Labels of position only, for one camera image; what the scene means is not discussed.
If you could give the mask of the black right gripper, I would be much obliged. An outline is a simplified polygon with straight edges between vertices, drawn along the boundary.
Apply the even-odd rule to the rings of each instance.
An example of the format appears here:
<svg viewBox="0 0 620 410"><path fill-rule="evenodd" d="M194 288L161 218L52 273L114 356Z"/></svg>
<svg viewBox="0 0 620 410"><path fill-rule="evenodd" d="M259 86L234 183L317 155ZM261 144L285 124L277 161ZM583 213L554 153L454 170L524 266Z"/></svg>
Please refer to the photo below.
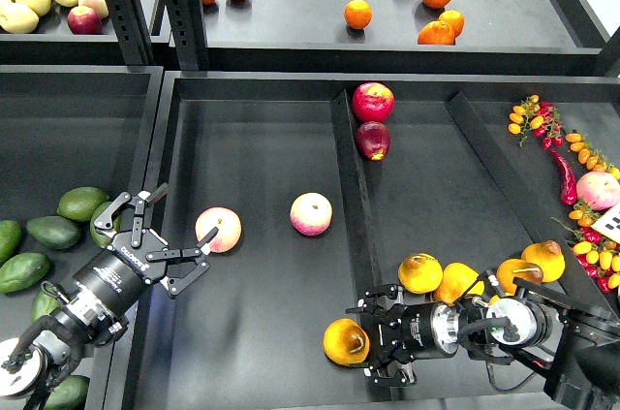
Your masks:
<svg viewBox="0 0 620 410"><path fill-rule="evenodd" d="M377 325L379 343L361 369L379 387L406 387L417 382L413 363L454 357L458 350L458 312L442 301L404 302L400 284L370 289L347 314L365 314Z"/></svg>

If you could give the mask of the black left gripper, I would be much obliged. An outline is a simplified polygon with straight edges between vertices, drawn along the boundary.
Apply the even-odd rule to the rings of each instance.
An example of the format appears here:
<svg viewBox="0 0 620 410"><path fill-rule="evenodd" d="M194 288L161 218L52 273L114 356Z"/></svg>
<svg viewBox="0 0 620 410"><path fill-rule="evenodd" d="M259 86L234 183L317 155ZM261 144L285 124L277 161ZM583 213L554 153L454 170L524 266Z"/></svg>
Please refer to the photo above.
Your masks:
<svg viewBox="0 0 620 410"><path fill-rule="evenodd" d="M110 243L74 275L76 316L121 316L157 283L174 299L209 269L206 257L217 227L194 248L172 249L144 225L146 210L168 192L166 182L135 196L123 192L95 220L96 231L109 237Z"/></svg>

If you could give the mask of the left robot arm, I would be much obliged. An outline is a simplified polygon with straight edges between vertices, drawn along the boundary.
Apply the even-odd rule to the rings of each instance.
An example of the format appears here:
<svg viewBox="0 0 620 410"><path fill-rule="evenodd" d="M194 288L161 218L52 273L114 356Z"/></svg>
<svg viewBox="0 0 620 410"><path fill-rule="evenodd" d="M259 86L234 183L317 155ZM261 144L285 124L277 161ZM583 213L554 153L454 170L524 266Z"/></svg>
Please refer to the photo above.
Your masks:
<svg viewBox="0 0 620 410"><path fill-rule="evenodd" d="M110 239L107 248L75 274L72 292L44 284L43 292L57 299L59 307L21 336L2 342L2 397L23 397L26 408L44 408L89 350L125 333L126 314L144 292L160 283L175 298L208 270L206 257L216 228L193 248L173 249L145 226L147 209L167 192L166 184L153 192L124 192L96 218L96 231Z"/></svg>

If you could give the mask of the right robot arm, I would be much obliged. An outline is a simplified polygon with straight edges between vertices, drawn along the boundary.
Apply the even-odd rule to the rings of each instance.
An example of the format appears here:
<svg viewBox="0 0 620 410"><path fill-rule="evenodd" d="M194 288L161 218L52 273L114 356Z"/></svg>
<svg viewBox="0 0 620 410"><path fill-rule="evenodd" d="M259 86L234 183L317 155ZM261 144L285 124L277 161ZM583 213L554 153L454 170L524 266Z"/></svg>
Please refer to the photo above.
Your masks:
<svg viewBox="0 0 620 410"><path fill-rule="evenodd" d="M407 304L404 288L385 284L365 292L353 313L367 315L379 342L365 375L376 385L404 387L420 360L453 357L464 349L488 367L521 363L544 380L544 392L570 409L610 409L619 402L619 324L610 312L522 278L505 293L488 270L478 279L499 298L465 292L444 301Z"/></svg>

